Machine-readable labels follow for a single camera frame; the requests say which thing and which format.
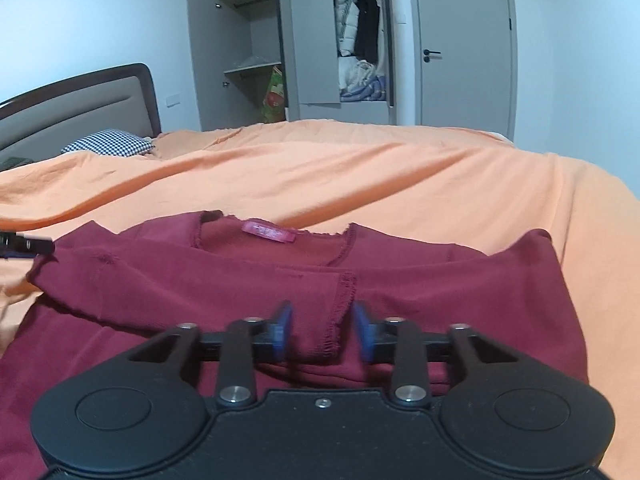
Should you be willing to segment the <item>colourful printed bag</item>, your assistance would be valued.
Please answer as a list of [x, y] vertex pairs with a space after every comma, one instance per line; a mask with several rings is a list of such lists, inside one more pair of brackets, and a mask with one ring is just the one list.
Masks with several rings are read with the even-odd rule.
[[273, 66], [267, 91], [262, 99], [262, 119], [268, 124], [285, 120], [285, 86], [279, 65]]

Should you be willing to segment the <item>white puffer jacket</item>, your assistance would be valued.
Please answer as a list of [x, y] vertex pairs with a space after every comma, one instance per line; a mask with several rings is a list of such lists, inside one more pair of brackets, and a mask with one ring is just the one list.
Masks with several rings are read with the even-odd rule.
[[357, 0], [334, 0], [335, 29], [341, 56], [354, 54], [359, 20]]

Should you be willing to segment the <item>grey open wardrobe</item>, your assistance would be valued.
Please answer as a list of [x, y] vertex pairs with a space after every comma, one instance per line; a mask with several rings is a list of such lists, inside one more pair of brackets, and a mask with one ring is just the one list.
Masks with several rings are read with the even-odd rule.
[[334, 0], [186, 0], [200, 125], [205, 130], [264, 122], [273, 66], [285, 86], [285, 119], [393, 125], [395, 55], [392, 0], [380, 0], [385, 101], [341, 101]]

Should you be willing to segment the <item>white wall socket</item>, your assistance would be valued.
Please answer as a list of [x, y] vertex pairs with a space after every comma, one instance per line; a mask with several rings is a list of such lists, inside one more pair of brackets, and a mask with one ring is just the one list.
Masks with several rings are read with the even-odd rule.
[[165, 100], [165, 104], [167, 108], [171, 108], [180, 104], [180, 96], [178, 94], [172, 94], [168, 96]]

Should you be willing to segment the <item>dark red knit sweater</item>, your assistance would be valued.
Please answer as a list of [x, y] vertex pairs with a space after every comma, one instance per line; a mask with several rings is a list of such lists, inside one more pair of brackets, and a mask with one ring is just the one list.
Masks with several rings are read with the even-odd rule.
[[486, 255], [352, 224], [340, 234], [287, 231], [217, 211], [113, 233], [90, 222], [58, 239], [28, 281], [41, 292], [1, 360], [1, 474], [35, 479], [29, 430], [37, 399], [64, 379], [190, 322], [220, 332], [239, 318], [293, 307], [290, 359], [258, 370], [261, 389], [386, 382], [367, 366], [353, 304], [441, 333], [464, 323], [561, 372], [586, 379], [587, 350], [551, 237], [525, 233]]

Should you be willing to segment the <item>blue striped blanket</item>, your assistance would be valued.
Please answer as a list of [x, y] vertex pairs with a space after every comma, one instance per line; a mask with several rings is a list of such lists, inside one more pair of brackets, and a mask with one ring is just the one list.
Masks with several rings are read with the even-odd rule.
[[341, 101], [346, 103], [385, 101], [386, 94], [386, 77], [374, 76], [362, 86], [345, 89], [341, 93]]

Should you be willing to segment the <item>dark hanging clothes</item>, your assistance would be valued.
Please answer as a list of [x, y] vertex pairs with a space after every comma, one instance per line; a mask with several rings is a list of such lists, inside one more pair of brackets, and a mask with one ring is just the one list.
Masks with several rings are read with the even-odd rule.
[[360, 60], [378, 65], [378, 33], [380, 32], [380, 0], [356, 0], [358, 25], [354, 55]]

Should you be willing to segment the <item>orange bed cover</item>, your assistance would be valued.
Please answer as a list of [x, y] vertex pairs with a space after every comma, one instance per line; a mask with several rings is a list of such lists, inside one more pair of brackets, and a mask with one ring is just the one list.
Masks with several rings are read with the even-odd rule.
[[476, 130], [332, 120], [181, 130], [147, 155], [77, 152], [1, 175], [7, 231], [59, 237], [92, 220], [119, 232], [203, 209], [320, 233], [354, 222], [486, 254], [548, 231], [590, 380], [616, 414], [604, 470], [638, 477], [639, 201], [618, 177]]

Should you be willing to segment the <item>brown beige padded headboard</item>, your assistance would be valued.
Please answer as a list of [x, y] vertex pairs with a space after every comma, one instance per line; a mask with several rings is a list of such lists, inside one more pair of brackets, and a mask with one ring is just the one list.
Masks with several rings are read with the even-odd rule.
[[1, 103], [1, 159], [40, 162], [107, 129], [155, 138], [162, 131], [153, 79], [142, 63], [96, 70]]

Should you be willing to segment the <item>blue checkered pillow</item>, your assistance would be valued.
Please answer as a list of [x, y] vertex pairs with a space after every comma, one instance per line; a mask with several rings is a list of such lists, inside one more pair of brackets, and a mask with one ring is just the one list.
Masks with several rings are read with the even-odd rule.
[[102, 130], [68, 144], [61, 153], [91, 152], [104, 156], [130, 157], [146, 155], [153, 151], [154, 144], [149, 138], [115, 129]]

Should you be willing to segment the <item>white folded clothes pile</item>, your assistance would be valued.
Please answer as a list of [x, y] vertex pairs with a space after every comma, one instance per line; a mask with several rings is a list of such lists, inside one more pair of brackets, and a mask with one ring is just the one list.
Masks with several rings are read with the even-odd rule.
[[356, 56], [338, 59], [338, 88], [341, 92], [354, 91], [365, 86], [376, 73], [376, 67]]

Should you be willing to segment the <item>grey room door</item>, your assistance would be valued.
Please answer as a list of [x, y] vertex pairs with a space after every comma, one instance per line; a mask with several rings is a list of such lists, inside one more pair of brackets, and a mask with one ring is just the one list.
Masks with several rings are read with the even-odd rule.
[[[512, 0], [418, 0], [422, 122], [513, 136]], [[440, 60], [423, 62], [425, 49]]]

